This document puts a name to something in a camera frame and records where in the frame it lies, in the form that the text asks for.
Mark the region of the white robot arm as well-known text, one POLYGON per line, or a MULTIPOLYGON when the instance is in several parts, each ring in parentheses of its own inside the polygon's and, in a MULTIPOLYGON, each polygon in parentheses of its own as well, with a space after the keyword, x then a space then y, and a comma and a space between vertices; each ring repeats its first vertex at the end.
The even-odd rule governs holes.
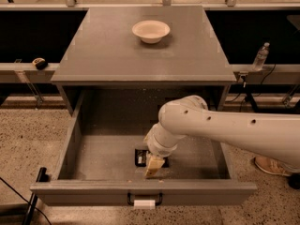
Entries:
POLYGON ((147 177, 154 176, 186 136, 202 136, 271 158, 289 172, 300 169, 300 116, 297 114, 214 112, 199 96, 164 104, 145 137, 150 154, 147 177))

